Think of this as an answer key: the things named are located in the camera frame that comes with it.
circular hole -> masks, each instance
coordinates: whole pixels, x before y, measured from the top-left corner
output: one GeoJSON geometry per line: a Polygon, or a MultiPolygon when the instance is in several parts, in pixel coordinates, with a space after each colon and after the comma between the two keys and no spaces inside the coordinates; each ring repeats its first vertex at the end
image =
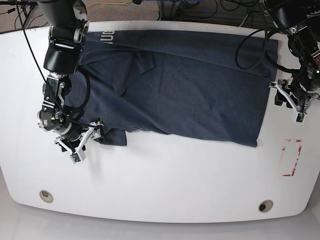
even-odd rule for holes
{"type": "Polygon", "coordinates": [[[266,209],[266,205],[261,204],[260,207],[259,207],[260,212],[262,212],[265,209],[266,209]]]}
{"type": "Polygon", "coordinates": [[[42,191],[41,192],[43,196],[45,196],[46,198],[49,197],[49,193],[47,191],[42,191]]]}
{"type": "Polygon", "coordinates": [[[271,208],[274,206],[274,202],[271,200],[263,201],[259,204],[259,212],[261,213],[267,213],[271,210],[271,208]]]}
{"type": "Polygon", "coordinates": [[[40,195],[40,198],[48,204],[54,201],[54,197],[51,195],[50,192],[46,190],[41,190],[39,195],[40,195]]]}

dark blue t-shirt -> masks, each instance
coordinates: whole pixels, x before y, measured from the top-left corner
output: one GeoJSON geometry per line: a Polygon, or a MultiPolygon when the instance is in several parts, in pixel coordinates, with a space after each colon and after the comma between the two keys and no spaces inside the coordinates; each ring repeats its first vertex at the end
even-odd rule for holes
{"type": "MultiPolygon", "coordinates": [[[[256,147],[277,70],[263,60],[240,70],[235,52],[241,35],[194,31],[90,32],[80,57],[91,94],[82,123],[100,118],[106,144],[126,145],[137,129],[256,147]]],[[[249,66],[260,57],[263,38],[250,38],[239,52],[249,66]]],[[[278,41],[268,54],[277,61],[278,41]]],[[[70,77],[69,106],[80,105],[86,80],[70,77]]]]}

white table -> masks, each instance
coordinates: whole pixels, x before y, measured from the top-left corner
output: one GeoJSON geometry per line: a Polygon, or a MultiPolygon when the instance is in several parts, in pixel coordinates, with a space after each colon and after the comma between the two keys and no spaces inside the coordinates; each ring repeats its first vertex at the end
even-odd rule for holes
{"type": "MultiPolygon", "coordinates": [[[[237,35],[252,32],[191,22],[90,25],[91,31],[146,29],[237,35]]],[[[48,28],[28,30],[27,35],[42,65],[48,28]]],[[[278,34],[274,38],[280,43],[278,63],[298,68],[298,60],[288,50],[287,37],[278,34]]],[[[54,145],[56,135],[37,126],[43,82],[23,33],[0,35],[0,53],[0,166],[17,203],[98,218],[165,223],[279,218],[301,213],[308,203],[320,171],[318,101],[309,109],[306,123],[296,124],[288,108],[273,104],[272,89],[257,148],[137,131],[127,134],[127,147],[89,142],[87,159],[73,164],[67,153],[54,145]],[[292,157],[300,144],[294,176],[283,176],[288,168],[293,169],[292,157]],[[282,156],[284,145],[287,150],[282,156]],[[41,190],[49,191],[54,201],[42,201],[41,190]],[[272,200],[274,206],[261,213],[258,206],[265,200],[272,200]]],[[[287,77],[280,71],[277,74],[277,78],[287,77]]]]}

gray carpet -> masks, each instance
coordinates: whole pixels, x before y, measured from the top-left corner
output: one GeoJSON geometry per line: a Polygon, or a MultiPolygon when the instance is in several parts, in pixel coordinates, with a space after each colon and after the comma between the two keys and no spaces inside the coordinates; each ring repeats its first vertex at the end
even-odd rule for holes
{"type": "MultiPolygon", "coordinates": [[[[86,6],[90,6],[93,3],[123,3],[126,0],[83,0],[86,6]]],[[[211,23],[211,24],[223,24],[238,26],[247,14],[248,9],[245,6],[240,6],[236,10],[226,11],[221,7],[220,3],[223,3],[224,8],[234,9],[237,5],[235,3],[226,0],[204,0],[200,4],[190,7],[184,3],[180,3],[180,7],[184,9],[183,11],[177,12],[176,16],[171,19],[166,19],[168,21],[187,21],[187,22],[201,22],[201,23],[211,23]]],[[[14,6],[4,6],[0,5],[0,13],[6,12],[8,9],[14,6]]],[[[91,22],[101,22],[101,21],[129,21],[129,20],[157,20],[158,19],[158,5],[155,0],[144,0],[141,5],[136,5],[129,0],[128,3],[124,5],[96,5],[90,7],[88,10],[88,19],[91,22]]],[[[27,26],[30,21],[39,15],[41,15],[41,10],[36,7],[32,12],[27,26]]],[[[10,14],[0,15],[0,33],[3,31],[10,31],[15,29],[14,22],[17,18],[17,11],[10,14]]],[[[272,19],[267,19],[269,25],[273,26],[272,19]]],[[[47,22],[44,16],[35,18],[30,27],[40,27],[47,22]]],[[[16,28],[20,28],[19,20],[16,21],[16,28]]],[[[248,17],[247,21],[243,25],[246,28],[260,29],[263,27],[262,20],[259,14],[255,13],[248,17]]]]}
{"type": "MultiPolygon", "coordinates": [[[[86,6],[93,3],[123,3],[126,0],[83,0],[86,6]]],[[[12,9],[14,6],[0,5],[0,13],[12,9]]],[[[14,11],[10,14],[0,15],[0,32],[15,29],[14,22],[18,12],[14,11]]],[[[29,17],[27,24],[39,15],[41,10],[36,7],[29,17]]],[[[129,20],[157,20],[158,6],[156,1],[144,1],[141,5],[136,5],[130,0],[124,5],[96,5],[88,9],[88,19],[91,22],[101,21],[129,21],[129,20]]],[[[32,21],[31,27],[39,27],[47,22],[44,16],[36,18],[32,21]]],[[[16,28],[20,28],[19,20],[16,21],[16,28]]]]}

wire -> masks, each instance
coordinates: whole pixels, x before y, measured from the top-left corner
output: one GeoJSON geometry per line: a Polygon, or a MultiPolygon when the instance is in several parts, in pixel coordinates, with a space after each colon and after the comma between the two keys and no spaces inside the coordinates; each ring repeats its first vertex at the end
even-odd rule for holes
{"type": "Polygon", "coordinates": [[[245,22],[247,21],[247,19],[250,17],[250,15],[253,17],[253,13],[257,13],[259,14],[260,12],[259,11],[250,11],[243,19],[243,21],[241,22],[241,24],[238,26],[238,27],[242,27],[245,22]]]}
{"type": "Polygon", "coordinates": [[[90,78],[89,78],[89,73],[84,70],[83,68],[79,67],[79,72],[84,76],[85,82],[86,82],[86,94],[85,94],[85,99],[83,103],[76,107],[76,109],[84,109],[85,106],[88,104],[89,99],[90,99],[90,93],[91,93],[91,83],[90,83],[90,78]]]}
{"type": "Polygon", "coordinates": [[[22,13],[23,10],[21,10],[20,12],[18,11],[18,16],[16,16],[15,20],[14,20],[14,29],[17,29],[16,27],[16,22],[18,20],[19,15],[22,13]]]}
{"type": "Polygon", "coordinates": [[[87,6],[86,9],[92,8],[97,5],[124,5],[124,4],[127,4],[128,2],[129,0],[126,0],[125,2],[119,2],[119,3],[118,2],[97,2],[87,6]]]}
{"type": "Polygon", "coordinates": [[[42,27],[44,27],[45,25],[47,25],[48,24],[48,22],[46,22],[45,24],[43,24],[42,26],[40,26],[39,28],[42,28],[42,27]]]}
{"type": "Polygon", "coordinates": [[[43,14],[41,14],[41,15],[39,15],[39,16],[35,16],[31,21],[30,21],[30,23],[29,23],[29,25],[26,27],[27,29],[30,27],[30,25],[32,24],[32,22],[35,20],[35,19],[37,19],[37,18],[40,18],[40,17],[42,17],[43,16],[43,14]]]}
{"type": "MultiPolygon", "coordinates": [[[[17,2],[17,0],[14,0],[14,1],[15,1],[16,7],[18,8],[18,2],[17,2]]],[[[24,38],[25,38],[25,40],[26,40],[26,43],[28,44],[29,50],[30,50],[31,55],[32,55],[32,57],[33,57],[33,60],[34,60],[34,62],[35,62],[35,64],[36,64],[36,67],[38,68],[38,70],[39,70],[39,72],[40,72],[40,74],[41,74],[41,77],[42,77],[44,83],[47,84],[47,81],[46,81],[46,79],[45,79],[45,76],[44,76],[44,74],[42,73],[41,68],[40,68],[40,66],[39,66],[39,64],[38,64],[38,62],[37,62],[36,57],[35,57],[34,51],[33,51],[32,48],[31,48],[29,39],[28,39],[27,34],[26,34],[25,27],[24,27],[23,22],[22,22],[21,14],[20,14],[19,11],[18,11],[18,17],[19,17],[19,20],[20,20],[20,23],[21,23],[21,27],[22,27],[22,31],[23,31],[23,34],[24,34],[24,38]]],[[[52,87],[50,86],[50,84],[49,84],[48,86],[49,86],[50,94],[51,94],[52,96],[54,96],[55,94],[54,94],[54,91],[53,91],[52,87]]],[[[71,118],[68,117],[67,114],[63,111],[62,107],[57,103],[56,98],[53,97],[53,99],[54,99],[54,101],[55,101],[55,104],[58,106],[59,110],[62,112],[62,114],[63,114],[69,121],[71,121],[71,122],[73,122],[73,123],[76,123],[76,124],[78,124],[78,125],[80,125],[80,126],[86,127],[86,128],[97,127],[97,126],[92,126],[92,125],[88,125],[88,124],[83,124],[83,123],[80,123],[80,122],[78,122],[78,121],[75,121],[74,119],[71,119],[71,118]]]]}
{"type": "Polygon", "coordinates": [[[217,2],[217,0],[214,0],[214,1],[215,1],[215,11],[210,16],[190,16],[190,15],[186,14],[185,12],[183,12],[183,14],[186,15],[187,17],[193,18],[193,19],[208,19],[208,18],[211,18],[218,11],[218,2],[217,2]]]}
{"type": "Polygon", "coordinates": [[[267,51],[267,43],[268,43],[268,26],[267,26],[267,21],[266,21],[266,18],[265,18],[265,15],[264,15],[264,12],[261,8],[261,5],[259,3],[259,0],[255,0],[255,2],[257,3],[257,7],[259,9],[259,12],[260,12],[260,15],[261,15],[261,18],[262,18],[262,21],[263,21],[263,25],[264,25],[264,28],[260,29],[260,30],[257,30],[257,31],[254,31],[253,33],[251,33],[250,35],[248,35],[247,37],[244,38],[244,40],[239,44],[239,46],[237,47],[236,51],[235,51],[235,64],[237,65],[238,68],[242,69],[242,70],[249,70],[249,69],[253,69],[255,68],[256,66],[258,66],[261,61],[264,59],[265,57],[265,53],[267,51]],[[251,65],[251,66],[246,66],[246,67],[243,67],[243,66],[240,66],[239,65],[239,62],[238,62],[238,53],[239,53],[239,50],[241,48],[241,46],[246,42],[246,40],[248,38],[250,38],[252,35],[258,33],[258,32],[261,32],[264,30],[264,40],[263,40],[263,47],[262,47],[262,53],[261,53],[261,56],[259,58],[259,60],[251,65]]]}
{"type": "Polygon", "coordinates": [[[230,2],[230,3],[239,4],[241,6],[249,7],[249,8],[254,7],[257,4],[256,1],[248,1],[248,2],[241,2],[241,1],[235,1],[235,0],[225,0],[225,1],[230,2]]]}
{"type": "Polygon", "coordinates": [[[0,15],[13,13],[15,10],[16,10],[15,7],[14,8],[10,8],[8,11],[0,13],[0,15]]]}
{"type": "Polygon", "coordinates": [[[253,27],[254,27],[254,12],[251,11],[251,25],[250,25],[250,28],[253,28],[253,27]]]}
{"type": "Polygon", "coordinates": [[[238,9],[238,8],[241,6],[240,4],[238,4],[235,8],[228,9],[228,8],[226,8],[226,7],[223,5],[222,2],[223,2],[223,0],[220,0],[220,6],[221,6],[224,10],[229,11],[229,12],[234,11],[234,10],[238,9]]]}
{"type": "MultiPolygon", "coordinates": [[[[276,28],[274,30],[271,30],[269,33],[268,33],[268,36],[267,36],[267,40],[269,40],[273,35],[277,34],[277,33],[280,33],[280,30],[279,28],[276,28]]],[[[279,64],[277,64],[276,62],[274,62],[268,55],[268,51],[265,51],[265,59],[272,65],[274,66],[275,68],[285,72],[285,73],[289,73],[289,74],[293,74],[297,71],[297,69],[289,69],[289,68],[286,68],[284,66],[281,66],[279,64]]]]}
{"type": "Polygon", "coordinates": [[[198,5],[200,3],[200,1],[197,1],[195,4],[189,3],[187,1],[182,1],[182,3],[184,5],[186,5],[187,7],[193,8],[194,6],[198,5]]]}
{"type": "Polygon", "coordinates": [[[246,22],[246,20],[249,17],[249,15],[250,15],[250,12],[247,15],[245,15],[243,21],[240,23],[240,25],[238,27],[242,27],[242,25],[246,22]]]}

